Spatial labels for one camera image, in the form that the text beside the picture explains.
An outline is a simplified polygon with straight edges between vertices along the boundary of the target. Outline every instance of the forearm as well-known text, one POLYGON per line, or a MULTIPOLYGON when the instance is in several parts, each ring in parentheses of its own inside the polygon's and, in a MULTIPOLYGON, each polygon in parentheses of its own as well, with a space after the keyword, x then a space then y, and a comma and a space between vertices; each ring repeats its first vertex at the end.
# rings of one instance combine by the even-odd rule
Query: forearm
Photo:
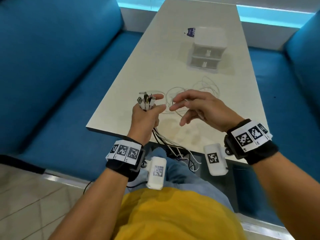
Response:
POLYGON ((128 178, 106 169, 66 215, 50 240, 110 239, 128 178))
POLYGON ((320 184, 281 153, 254 164, 253 169, 292 236, 320 238, 320 184))

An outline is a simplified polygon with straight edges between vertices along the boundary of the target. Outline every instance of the blue jeans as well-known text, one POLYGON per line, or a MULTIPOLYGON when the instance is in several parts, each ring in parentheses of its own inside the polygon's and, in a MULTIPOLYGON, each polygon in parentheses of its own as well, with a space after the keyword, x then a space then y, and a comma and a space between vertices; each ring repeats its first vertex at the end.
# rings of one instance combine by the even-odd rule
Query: blue jeans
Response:
MULTIPOLYGON (((167 160, 165 182, 163 187, 171 187, 179 190, 194 191, 200 195, 208 196, 222 205, 233 211, 228 197, 218 190, 215 186, 191 172, 186 164, 181 161, 175 161, 166 156, 166 152, 161 147, 156 148, 154 151, 146 156, 146 159, 151 157, 162 157, 167 160)), ((128 186, 134 186, 142 181, 146 181, 148 176, 147 171, 140 170, 139 176, 132 182, 128 183, 128 186)), ((134 190, 146 188, 146 185, 139 185, 135 188, 126 188, 125 194, 134 190)))

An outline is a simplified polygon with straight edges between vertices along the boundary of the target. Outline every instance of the white table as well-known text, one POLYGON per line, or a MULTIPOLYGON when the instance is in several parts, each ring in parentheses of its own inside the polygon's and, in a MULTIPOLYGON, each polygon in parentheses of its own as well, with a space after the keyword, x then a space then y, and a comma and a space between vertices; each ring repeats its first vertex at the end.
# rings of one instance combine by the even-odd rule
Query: white table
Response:
MULTIPOLYGON (((173 87, 191 88, 203 76, 220 89, 220 99, 244 118, 267 126, 261 97, 236 5, 192 0, 166 0, 87 124, 88 129, 126 135, 138 93, 173 87), (227 49, 218 73, 187 66, 193 38, 184 32, 198 26, 226 31, 227 49)), ((180 117, 161 114, 159 132, 191 151, 223 145, 225 134, 200 120, 179 126, 180 117)))

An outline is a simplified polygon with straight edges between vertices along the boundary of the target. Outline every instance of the blue backrest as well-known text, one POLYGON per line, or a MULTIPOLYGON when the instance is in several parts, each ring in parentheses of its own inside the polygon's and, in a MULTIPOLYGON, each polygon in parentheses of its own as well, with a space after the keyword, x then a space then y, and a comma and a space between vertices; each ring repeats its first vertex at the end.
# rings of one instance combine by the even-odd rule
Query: blue backrest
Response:
POLYGON ((292 36, 285 50, 306 94, 320 110, 320 11, 292 36))
POLYGON ((0 1, 0 154, 15 152, 122 24, 116 0, 0 1))

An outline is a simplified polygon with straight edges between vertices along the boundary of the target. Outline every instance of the purple package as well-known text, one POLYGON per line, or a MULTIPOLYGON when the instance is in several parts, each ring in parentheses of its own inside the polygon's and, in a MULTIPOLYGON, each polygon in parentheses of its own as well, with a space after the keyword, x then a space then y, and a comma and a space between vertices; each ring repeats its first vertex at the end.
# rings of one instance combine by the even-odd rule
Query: purple package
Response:
POLYGON ((195 31, 196 31, 196 28, 188 28, 188 32, 186 33, 186 35, 189 37, 194 37, 195 31))

